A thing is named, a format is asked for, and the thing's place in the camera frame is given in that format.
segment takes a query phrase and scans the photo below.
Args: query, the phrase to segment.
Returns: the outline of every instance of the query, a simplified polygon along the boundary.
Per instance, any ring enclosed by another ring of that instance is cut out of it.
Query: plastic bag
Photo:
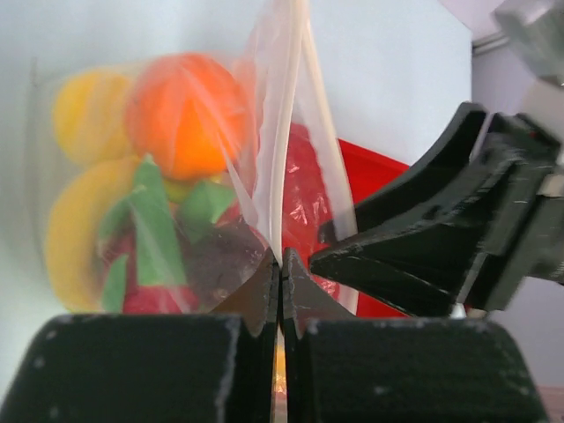
[[[95,67],[33,104],[37,234],[71,311],[204,312],[265,248],[307,261],[325,220],[356,231],[302,0],[266,2],[237,57]]]

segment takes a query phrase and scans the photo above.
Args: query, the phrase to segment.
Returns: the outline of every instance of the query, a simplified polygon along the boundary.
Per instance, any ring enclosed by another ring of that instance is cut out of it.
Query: toy lemon
[[[130,155],[123,110],[130,79],[112,70],[90,70],[70,78],[58,93],[52,118],[56,141],[79,165]]]
[[[157,59],[137,80],[125,126],[137,153],[188,181],[226,168],[249,140],[249,98],[227,69],[201,54]]]
[[[131,191],[137,163],[129,156],[89,168],[51,209],[47,271],[56,296],[71,311],[100,311],[101,282],[93,265],[98,226],[110,207]]]

